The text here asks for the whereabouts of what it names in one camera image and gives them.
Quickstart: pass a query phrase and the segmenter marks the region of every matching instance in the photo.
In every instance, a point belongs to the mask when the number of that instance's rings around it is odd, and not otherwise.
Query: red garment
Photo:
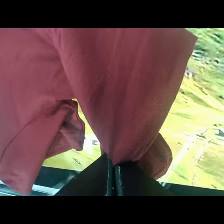
[[[172,155],[154,140],[195,41],[176,28],[0,29],[0,180],[28,194],[45,158],[82,149],[72,98],[113,164],[161,176]]]

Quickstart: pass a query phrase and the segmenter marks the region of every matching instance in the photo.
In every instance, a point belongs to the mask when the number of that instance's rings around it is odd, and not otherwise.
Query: red cloth
[[[45,158],[82,149],[72,98],[113,164],[164,174],[172,155],[155,139],[195,41],[176,28],[0,29],[0,180],[28,194]]]

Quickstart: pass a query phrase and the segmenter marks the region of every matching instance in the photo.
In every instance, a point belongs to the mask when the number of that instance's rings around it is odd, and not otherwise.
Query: maroon fabric
[[[82,149],[72,98],[113,164],[162,175],[172,155],[156,136],[195,41],[170,28],[0,29],[0,179],[27,194],[45,158]]]

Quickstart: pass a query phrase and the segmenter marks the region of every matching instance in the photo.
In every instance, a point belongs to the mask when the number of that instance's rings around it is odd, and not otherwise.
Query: shirt sleeve
[[[52,28],[70,87],[113,164],[153,144],[196,37],[177,28]]]

